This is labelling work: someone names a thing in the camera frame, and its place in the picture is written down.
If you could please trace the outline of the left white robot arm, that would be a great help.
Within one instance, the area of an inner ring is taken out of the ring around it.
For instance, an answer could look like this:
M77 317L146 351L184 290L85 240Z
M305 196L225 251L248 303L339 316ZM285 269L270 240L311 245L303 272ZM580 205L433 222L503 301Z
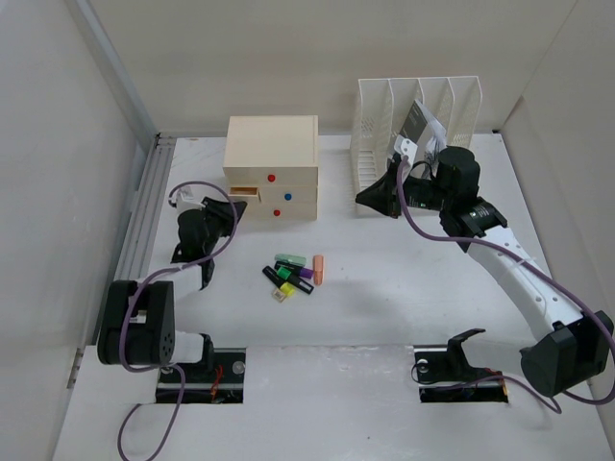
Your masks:
M177 271L144 287L140 280L130 279L111 284L97 344L101 363L145 367L179 363L193 380L212 375L215 352L210 336L176 330L175 306L209 285L215 267L210 256L219 239L233 235L246 207L244 201L228 203L209 197L200 204L180 200L179 243L171 256L171 267ZM205 262L178 270L203 257Z

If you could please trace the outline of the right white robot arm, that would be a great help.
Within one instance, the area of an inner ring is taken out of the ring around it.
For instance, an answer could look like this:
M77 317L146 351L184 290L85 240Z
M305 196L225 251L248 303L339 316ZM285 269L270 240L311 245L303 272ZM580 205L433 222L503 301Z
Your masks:
M411 141L396 148L383 175L357 193L357 204L405 217L429 241L456 243L499 284L537 341L520 354L522 373L540 395L568 395L601 374L614 356L609 316L530 261L504 216L480 196L480 166L470 150L444 148L426 179L411 174L420 164L416 151Z

